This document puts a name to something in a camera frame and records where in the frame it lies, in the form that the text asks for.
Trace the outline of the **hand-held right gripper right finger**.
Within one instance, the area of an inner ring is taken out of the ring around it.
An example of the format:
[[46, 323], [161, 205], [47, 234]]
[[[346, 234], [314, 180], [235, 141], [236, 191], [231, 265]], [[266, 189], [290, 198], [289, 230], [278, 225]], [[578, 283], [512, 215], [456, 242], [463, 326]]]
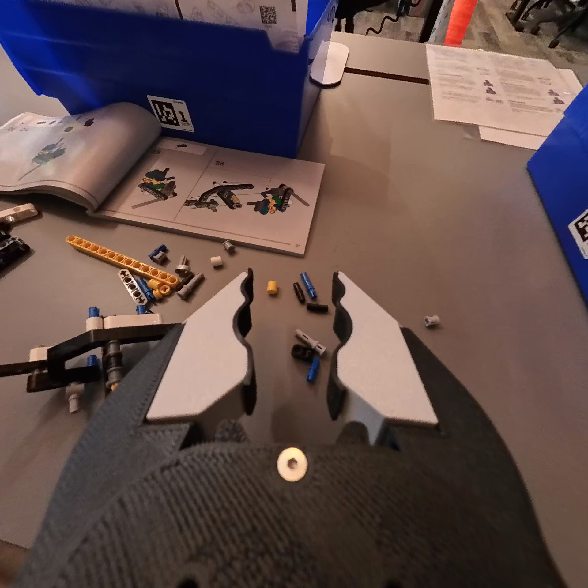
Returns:
[[357, 422], [370, 445], [394, 446], [393, 426], [439, 425], [399, 322], [346, 274], [332, 281], [334, 333], [326, 402], [332, 421]]

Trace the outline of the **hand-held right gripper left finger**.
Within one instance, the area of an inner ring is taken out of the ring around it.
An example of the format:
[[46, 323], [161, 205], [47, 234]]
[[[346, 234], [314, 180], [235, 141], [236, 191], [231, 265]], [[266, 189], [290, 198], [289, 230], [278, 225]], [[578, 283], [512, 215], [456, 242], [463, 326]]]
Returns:
[[151, 405], [149, 424], [187, 424], [196, 440], [213, 440], [225, 421], [252, 415], [256, 404], [252, 327], [254, 273], [246, 269], [182, 324]]

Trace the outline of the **grey lego pin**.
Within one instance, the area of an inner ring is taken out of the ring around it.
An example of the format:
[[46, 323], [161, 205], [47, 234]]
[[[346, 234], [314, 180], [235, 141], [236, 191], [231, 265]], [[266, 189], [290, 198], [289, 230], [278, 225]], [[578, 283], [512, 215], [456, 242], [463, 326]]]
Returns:
[[192, 296], [192, 293], [196, 287], [199, 286], [203, 279], [204, 275], [201, 272], [196, 274], [191, 273], [181, 281], [179, 289], [177, 290], [177, 295], [182, 300], [186, 301], [190, 296]]
[[310, 337], [310, 335], [306, 334], [301, 329], [295, 330], [295, 337], [307, 347], [315, 351], [319, 356], [323, 356], [327, 351], [327, 348], [323, 344]]

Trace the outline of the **short white lego beam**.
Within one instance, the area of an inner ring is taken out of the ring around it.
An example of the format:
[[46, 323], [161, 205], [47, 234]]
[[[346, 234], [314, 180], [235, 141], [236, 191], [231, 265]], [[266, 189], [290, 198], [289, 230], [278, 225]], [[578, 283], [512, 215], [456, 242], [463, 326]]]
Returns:
[[141, 287], [128, 269], [120, 269], [118, 276], [136, 306], [144, 306], [148, 303], [148, 299], [145, 297]]

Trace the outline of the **black and white lego assembly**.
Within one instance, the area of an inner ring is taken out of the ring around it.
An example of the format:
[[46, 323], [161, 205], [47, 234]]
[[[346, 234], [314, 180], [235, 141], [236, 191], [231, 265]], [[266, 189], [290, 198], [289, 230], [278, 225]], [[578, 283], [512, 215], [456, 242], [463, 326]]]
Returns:
[[75, 413], [88, 386], [103, 383], [109, 394], [121, 383], [125, 346], [159, 342], [178, 326], [165, 323], [144, 305], [130, 315], [102, 316], [97, 307], [90, 307], [88, 314], [83, 333], [31, 349], [26, 362], [2, 364], [1, 378], [26, 375], [27, 393], [62, 389], [70, 413]]

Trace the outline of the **long yellow lego beam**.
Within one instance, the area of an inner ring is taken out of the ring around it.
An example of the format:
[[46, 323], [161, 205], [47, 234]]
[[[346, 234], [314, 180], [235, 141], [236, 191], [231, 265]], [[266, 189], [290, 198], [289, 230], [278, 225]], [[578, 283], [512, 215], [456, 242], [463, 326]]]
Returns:
[[107, 262], [120, 269], [126, 269], [134, 275], [140, 276], [147, 281], [165, 284], [171, 289], [176, 289], [180, 284], [180, 279], [162, 269], [153, 267], [142, 261], [138, 261], [125, 254], [116, 252], [108, 247], [101, 246], [92, 241], [86, 240], [76, 235], [66, 237], [66, 242], [74, 249]]

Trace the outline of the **lego instruction booklet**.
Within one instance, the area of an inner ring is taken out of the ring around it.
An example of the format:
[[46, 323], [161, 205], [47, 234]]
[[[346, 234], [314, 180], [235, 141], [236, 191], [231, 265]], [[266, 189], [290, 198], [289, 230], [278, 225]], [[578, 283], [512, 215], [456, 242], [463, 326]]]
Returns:
[[48, 194], [89, 216], [304, 256], [324, 165], [162, 135], [127, 102], [22, 113], [1, 127], [1, 193]]

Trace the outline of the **printed paper sheet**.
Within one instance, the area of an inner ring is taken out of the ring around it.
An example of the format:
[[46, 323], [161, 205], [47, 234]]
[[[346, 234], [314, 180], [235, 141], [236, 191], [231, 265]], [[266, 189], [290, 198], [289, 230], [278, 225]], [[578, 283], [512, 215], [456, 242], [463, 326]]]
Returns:
[[583, 88], [538, 58], [432, 44], [426, 58], [437, 121], [546, 137]]
[[[564, 92], [566, 104], [570, 103], [582, 91], [583, 85], [580, 83], [577, 74], [572, 69], [559, 68], [559, 73], [564, 80], [567, 90]], [[546, 136], [526, 134], [504, 129], [478, 126], [480, 139], [482, 141], [501, 143], [504, 145], [517, 146], [519, 148], [531, 149], [533, 151], [540, 148], [546, 140]]]

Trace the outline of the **large blue storage bin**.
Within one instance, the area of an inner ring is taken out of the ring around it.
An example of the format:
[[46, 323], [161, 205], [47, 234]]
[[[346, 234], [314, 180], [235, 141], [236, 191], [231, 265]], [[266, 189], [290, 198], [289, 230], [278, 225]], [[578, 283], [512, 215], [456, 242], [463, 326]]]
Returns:
[[298, 52], [256, 29], [98, 6], [1, 1], [1, 46], [37, 95], [70, 114], [118, 102], [170, 136], [294, 158], [319, 85], [311, 79], [337, 1], [309, 1]]

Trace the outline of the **white oval table cover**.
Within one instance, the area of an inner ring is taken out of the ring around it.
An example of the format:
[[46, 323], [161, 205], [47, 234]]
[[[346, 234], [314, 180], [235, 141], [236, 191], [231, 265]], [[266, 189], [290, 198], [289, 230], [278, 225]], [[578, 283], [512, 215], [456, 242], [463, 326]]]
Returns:
[[349, 58], [349, 47], [334, 41], [320, 42], [312, 61], [310, 80], [320, 88], [334, 88], [342, 82]]

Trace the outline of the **papers in blue bin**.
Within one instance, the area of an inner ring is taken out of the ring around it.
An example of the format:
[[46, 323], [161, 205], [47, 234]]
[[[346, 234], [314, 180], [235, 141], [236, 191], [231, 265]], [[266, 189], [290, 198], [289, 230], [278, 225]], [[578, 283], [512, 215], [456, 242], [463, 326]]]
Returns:
[[273, 48], [297, 53], [308, 1], [178, 1], [184, 19], [263, 31]]

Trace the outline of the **orange cone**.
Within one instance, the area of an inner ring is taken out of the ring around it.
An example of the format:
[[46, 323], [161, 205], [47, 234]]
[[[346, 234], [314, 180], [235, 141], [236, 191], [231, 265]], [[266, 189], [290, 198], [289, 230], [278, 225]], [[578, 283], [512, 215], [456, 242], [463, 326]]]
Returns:
[[454, 1], [448, 21], [444, 45], [449, 47], [461, 46], [472, 20], [477, 2], [478, 1], [476, 0]]

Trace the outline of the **black lego frame piece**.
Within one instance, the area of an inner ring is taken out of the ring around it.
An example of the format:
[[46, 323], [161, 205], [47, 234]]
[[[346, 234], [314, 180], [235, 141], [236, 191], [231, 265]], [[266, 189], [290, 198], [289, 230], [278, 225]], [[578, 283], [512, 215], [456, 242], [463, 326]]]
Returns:
[[7, 229], [1, 228], [1, 273], [11, 268], [30, 251], [30, 246], [22, 239], [12, 236]]

